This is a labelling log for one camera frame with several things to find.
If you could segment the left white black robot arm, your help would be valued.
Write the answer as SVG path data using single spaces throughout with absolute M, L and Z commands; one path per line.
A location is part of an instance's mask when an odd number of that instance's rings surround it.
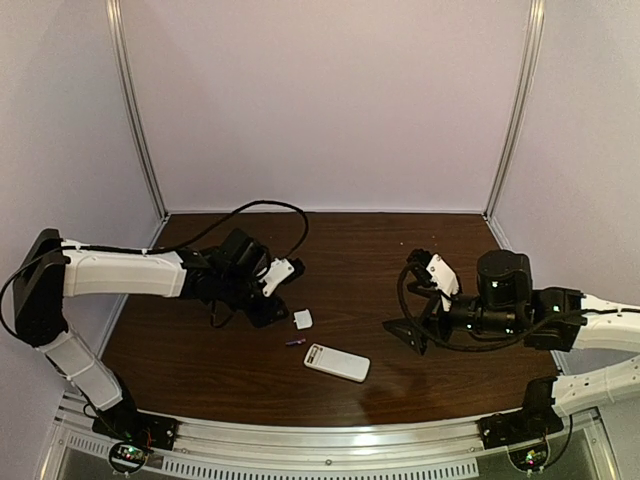
M 210 310 L 223 304 L 231 313 L 242 312 L 262 328 L 287 317 L 276 290 L 303 269 L 272 256 L 239 229 L 203 251 L 86 245 L 45 229 L 1 288 L 12 294 L 14 308 L 13 322 L 3 326 L 74 384 L 111 434 L 133 444 L 147 422 L 123 382 L 65 319 L 64 299 L 116 294 L 197 300 Z

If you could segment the white battery cover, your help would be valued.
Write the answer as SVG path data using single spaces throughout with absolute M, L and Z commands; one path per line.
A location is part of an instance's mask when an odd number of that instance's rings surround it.
M 293 322 L 297 330 L 306 330 L 314 325 L 313 317 L 309 309 L 294 312 Z

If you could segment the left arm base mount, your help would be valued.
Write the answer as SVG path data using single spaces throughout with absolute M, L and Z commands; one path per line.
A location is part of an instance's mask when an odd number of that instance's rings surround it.
M 94 433 L 115 441 L 107 461 L 116 474 L 125 477 L 139 472 L 157 450 L 171 451 L 179 426 L 175 418 L 139 411 L 121 416 L 98 411 L 92 420 Z

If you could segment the white remote control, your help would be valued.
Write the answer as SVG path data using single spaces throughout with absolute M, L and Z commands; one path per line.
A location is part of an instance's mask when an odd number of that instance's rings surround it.
M 371 361 L 367 357 L 320 344 L 309 347 L 303 364 L 312 370 L 356 383 L 365 381 L 371 367 Z

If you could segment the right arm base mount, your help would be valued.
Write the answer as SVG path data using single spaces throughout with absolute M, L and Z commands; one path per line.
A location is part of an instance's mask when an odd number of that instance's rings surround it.
M 476 425 L 485 450 L 506 447 L 511 465 L 527 475 L 542 473 L 554 465 L 568 445 L 565 442 L 557 457 L 552 458 L 549 436 L 565 427 L 553 410 L 498 413 L 480 418 Z

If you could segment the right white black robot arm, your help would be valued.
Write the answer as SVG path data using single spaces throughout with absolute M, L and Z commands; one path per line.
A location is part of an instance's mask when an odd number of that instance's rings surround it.
M 491 353 L 521 344 L 539 351 L 628 351 L 633 357 L 579 375 L 528 382 L 522 405 L 482 417 L 486 447 L 530 442 L 564 427 L 564 419 L 639 394 L 639 309 L 580 290 L 533 286 L 527 255 L 484 253 L 476 264 L 474 294 L 438 254 L 416 249 L 396 283 L 401 317 L 384 329 L 417 354 L 434 345 L 459 353 Z

